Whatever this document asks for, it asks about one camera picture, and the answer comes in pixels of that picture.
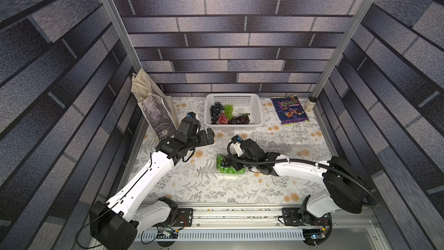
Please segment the small black grape bunch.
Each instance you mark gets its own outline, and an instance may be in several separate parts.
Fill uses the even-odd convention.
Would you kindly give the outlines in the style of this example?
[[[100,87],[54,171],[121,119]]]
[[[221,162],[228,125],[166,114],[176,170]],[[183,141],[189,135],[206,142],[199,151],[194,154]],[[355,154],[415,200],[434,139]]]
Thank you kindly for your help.
[[[229,157],[223,157],[221,162],[220,162],[220,166],[224,167],[224,168],[232,167],[233,166],[233,161]]]

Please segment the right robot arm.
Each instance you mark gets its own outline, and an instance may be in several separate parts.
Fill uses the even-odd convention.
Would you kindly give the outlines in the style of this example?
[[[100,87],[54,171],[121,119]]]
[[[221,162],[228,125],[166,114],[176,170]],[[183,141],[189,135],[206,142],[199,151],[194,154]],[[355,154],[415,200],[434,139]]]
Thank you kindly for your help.
[[[374,197],[355,170],[336,156],[314,162],[275,152],[265,153],[260,149],[258,152],[245,150],[241,156],[231,157],[236,164],[255,167],[262,175],[274,176],[279,181],[286,177],[298,178],[302,183],[308,182],[310,187],[320,187],[318,193],[309,191],[306,194],[301,205],[303,216],[309,214],[320,218],[340,209],[359,214],[363,206],[369,205],[364,201],[364,195]]]

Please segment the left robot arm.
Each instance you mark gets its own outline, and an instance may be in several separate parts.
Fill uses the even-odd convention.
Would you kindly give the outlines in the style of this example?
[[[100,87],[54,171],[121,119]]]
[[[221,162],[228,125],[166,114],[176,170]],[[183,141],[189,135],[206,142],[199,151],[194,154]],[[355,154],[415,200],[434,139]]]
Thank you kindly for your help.
[[[97,201],[90,208],[90,234],[108,250],[126,250],[136,235],[154,226],[172,225],[178,217],[178,205],[167,197],[139,209],[142,201],[158,181],[188,151],[214,143],[214,132],[208,128],[196,137],[176,133],[161,140],[148,163],[106,203]]]

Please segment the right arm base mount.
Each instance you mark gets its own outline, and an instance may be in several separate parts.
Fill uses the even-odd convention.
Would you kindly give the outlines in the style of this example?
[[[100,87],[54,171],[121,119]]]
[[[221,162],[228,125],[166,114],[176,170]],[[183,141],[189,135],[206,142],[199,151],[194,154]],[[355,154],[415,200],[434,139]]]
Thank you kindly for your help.
[[[318,218],[309,212],[303,210],[300,211],[300,208],[282,208],[282,216],[280,217],[280,221],[285,226],[318,226],[318,227],[326,227],[331,225],[331,218],[329,214],[323,215]]]

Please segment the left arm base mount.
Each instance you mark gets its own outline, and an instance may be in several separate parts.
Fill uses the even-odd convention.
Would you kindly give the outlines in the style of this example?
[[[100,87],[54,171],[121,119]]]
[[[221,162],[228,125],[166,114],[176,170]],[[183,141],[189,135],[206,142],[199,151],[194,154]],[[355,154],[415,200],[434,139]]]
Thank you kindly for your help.
[[[194,209],[192,208],[172,209],[163,225],[177,228],[191,227],[193,224],[193,214]]]

